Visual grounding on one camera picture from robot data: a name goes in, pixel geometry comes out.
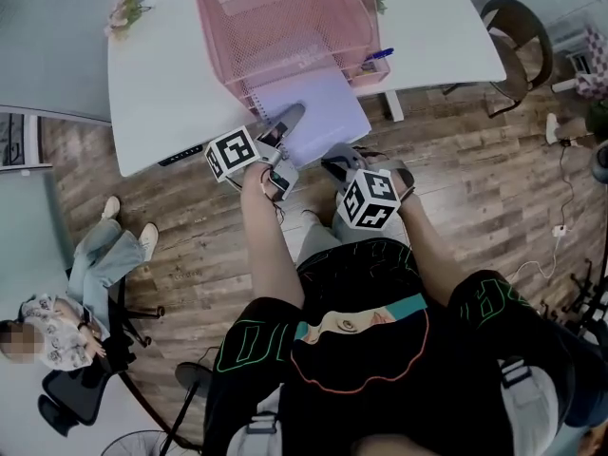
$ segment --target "blue pen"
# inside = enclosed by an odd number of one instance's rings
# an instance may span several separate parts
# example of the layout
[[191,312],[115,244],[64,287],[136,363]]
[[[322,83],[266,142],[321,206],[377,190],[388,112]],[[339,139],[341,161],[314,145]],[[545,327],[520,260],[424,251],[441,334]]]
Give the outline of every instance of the blue pen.
[[367,61],[371,61],[373,59],[382,59],[383,57],[390,56],[394,51],[395,51],[395,49],[393,47],[389,47],[388,49],[384,49],[384,50],[379,50],[378,52],[374,52],[373,54],[370,54],[366,58],[364,63],[366,63]]

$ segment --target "office chair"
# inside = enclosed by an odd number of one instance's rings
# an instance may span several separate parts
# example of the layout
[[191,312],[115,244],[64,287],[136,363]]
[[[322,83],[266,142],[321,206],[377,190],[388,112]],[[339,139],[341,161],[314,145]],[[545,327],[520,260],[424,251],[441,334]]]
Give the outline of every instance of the office chair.
[[[129,311],[124,305],[125,287],[123,277],[110,288],[110,336],[103,343],[106,357],[95,356],[90,366],[78,370],[54,370],[43,379],[42,386],[47,395],[41,395],[38,399],[38,410],[64,437],[78,424],[92,426],[95,423],[108,380],[112,375],[126,371],[136,359],[129,349],[134,343],[133,339],[143,348],[152,342],[149,336],[139,334],[131,319],[159,319],[164,315],[163,306],[157,306],[155,313]],[[116,288],[118,294],[113,300]]]
[[[491,84],[506,98],[512,100],[513,104],[490,113],[488,115],[489,118],[494,118],[506,111],[517,108],[527,94],[544,85],[553,72],[551,40],[541,20],[532,10],[517,0],[490,0],[482,10],[482,19],[492,12],[495,13],[487,25],[488,32],[492,29],[499,30],[503,34],[506,34],[515,46],[512,47],[502,37],[490,33],[490,38],[506,73],[504,81]],[[529,79],[522,60],[517,55],[517,51],[533,39],[538,39],[542,63],[537,75],[533,79]],[[450,86],[444,91],[444,95],[451,93],[461,85]]]

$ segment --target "wooden floor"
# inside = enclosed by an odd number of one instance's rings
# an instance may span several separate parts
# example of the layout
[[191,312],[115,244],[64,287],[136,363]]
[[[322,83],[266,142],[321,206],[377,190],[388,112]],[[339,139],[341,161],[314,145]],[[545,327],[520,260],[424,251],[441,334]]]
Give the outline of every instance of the wooden floor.
[[[537,260],[551,273],[556,245],[551,229],[561,223],[561,206],[571,192],[561,179],[561,148],[544,141],[547,112],[565,111],[550,88],[533,92],[522,106],[494,120],[487,118],[487,107],[507,103],[488,85],[461,88],[448,98],[438,89],[406,91],[399,98],[406,114],[401,123],[383,118],[379,99],[362,102],[373,132],[361,143],[408,163],[433,224],[463,265],[470,271],[497,269],[511,278],[524,262]],[[136,234],[148,221],[159,227],[154,258],[128,277],[127,302],[139,309],[162,304],[166,316],[143,323],[154,343],[137,350],[129,375],[172,424],[185,395],[174,379],[175,367],[218,345],[252,298],[238,195],[215,183],[202,155],[122,178],[109,128],[45,120],[44,155],[55,165],[75,242],[112,194],[123,203],[124,227]],[[596,262],[598,274],[605,190],[590,177],[589,157],[588,150],[565,151],[563,168],[575,198],[564,213],[573,231],[560,242],[555,273],[547,280],[528,265],[514,281],[533,305],[571,299],[570,274],[584,273],[586,257]],[[302,173],[283,224],[294,256],[305,233],[299,213],[327,209],[332,196],[318,166]],[[399,229],[393,233],[403,235]],[[203,412],[204,404],[195,403],[180,431],[193,443],[201,441]]]

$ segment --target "pink mesh file organizer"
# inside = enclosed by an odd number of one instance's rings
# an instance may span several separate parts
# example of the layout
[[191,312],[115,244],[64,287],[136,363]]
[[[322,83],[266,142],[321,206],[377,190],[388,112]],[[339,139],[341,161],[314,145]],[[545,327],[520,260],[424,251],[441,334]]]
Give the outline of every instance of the pink mesh file organizer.
[[253,88],[323,67],[332,56],[347,78],[371,52],[362,0],[197,0],[218,79],[246,105]]
[[[365,6],[371,20],[371,44],[370,54],[382,50],[382,44],[380,43],[380,26],[378,24],[378,10],[376,0],[361,0]],[[389,48],[390,43],[385,43],[385,47]],[[374,85],[385,79],[390,73],[389,63],[386,59],[376,59],[375,61],[369,62],[366,70],[361,70],[357,75],[351,77],[349,81],[354,87]]]

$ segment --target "light blue jeans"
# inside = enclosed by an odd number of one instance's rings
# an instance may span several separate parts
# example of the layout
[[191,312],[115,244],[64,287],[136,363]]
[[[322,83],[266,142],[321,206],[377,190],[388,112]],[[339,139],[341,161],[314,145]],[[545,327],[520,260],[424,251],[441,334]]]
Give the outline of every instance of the light blue jeans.
[[89,309],[110,331],[107,290],[142,265],[144,259],[143,247],[131,232],[123,232],[114,219],[102,219],[76,247],[67,295]]
[[326,228],[321,223],[311,226],[304,237],[300,254],[297,256],[296,265],[299,267],[313,255],[331,248],[357,243],[371,238],[382,238],[382,232],[370,230],[354,230],[342,219],[338,212],[333,214],[332,228]]

